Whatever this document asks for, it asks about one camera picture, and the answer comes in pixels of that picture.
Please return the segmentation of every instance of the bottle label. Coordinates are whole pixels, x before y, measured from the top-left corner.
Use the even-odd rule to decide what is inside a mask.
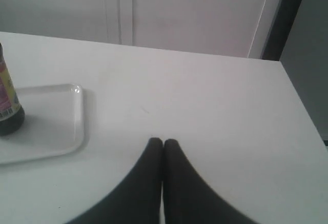
[[[3,56],[0,56],[0,121],[17,113],[21,105]]]

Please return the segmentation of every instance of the bottle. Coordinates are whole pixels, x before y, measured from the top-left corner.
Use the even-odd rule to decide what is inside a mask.
[[[25,112],[18,101],[0,43],[0,136],[18,130],[25,119]]]

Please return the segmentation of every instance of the white table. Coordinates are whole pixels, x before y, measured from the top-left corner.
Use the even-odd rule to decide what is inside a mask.
[[[328,154],[281,63],[0,33],[17,87],[78,83],[87,146],[0,167],[0,223],[64,223],[108,194],[151,136],[261,224],[328,223]]]

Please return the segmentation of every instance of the plastic tray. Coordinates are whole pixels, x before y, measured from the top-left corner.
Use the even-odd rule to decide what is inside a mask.
[[[0,164],[64,155],[84,140],[83,90],[76,84],[16,89],[25,122],[0,137]]]

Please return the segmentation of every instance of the white wall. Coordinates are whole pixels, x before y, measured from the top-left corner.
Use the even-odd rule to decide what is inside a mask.
[[[0,30],[118,43],[117,0],[0,0]]]
[[[278,2],[279,0],[134,0],[134,44],[190,52],[242,57],[250,54],[250,57],[260,57]]]
[[[281,61],[321,137],[328,140],[328,0],[302,0]]]
[[[0,30],[259,58],[279,0],[0,0]]]

